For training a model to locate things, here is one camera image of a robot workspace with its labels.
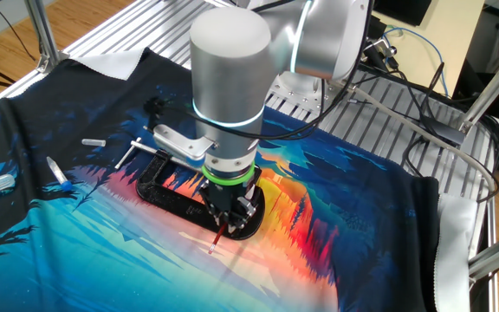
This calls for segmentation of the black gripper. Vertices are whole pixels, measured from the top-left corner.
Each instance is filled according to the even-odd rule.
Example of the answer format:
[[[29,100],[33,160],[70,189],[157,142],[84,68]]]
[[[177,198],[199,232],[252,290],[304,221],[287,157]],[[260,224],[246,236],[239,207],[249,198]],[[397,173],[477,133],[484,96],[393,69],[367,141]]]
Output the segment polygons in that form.
[[[252,166],[243,175],[227,179],[202,167],[207,183],[198,192],[219,228],[225,225],[241,230],[262,212],[262,188],[257,185],[261,172]]]

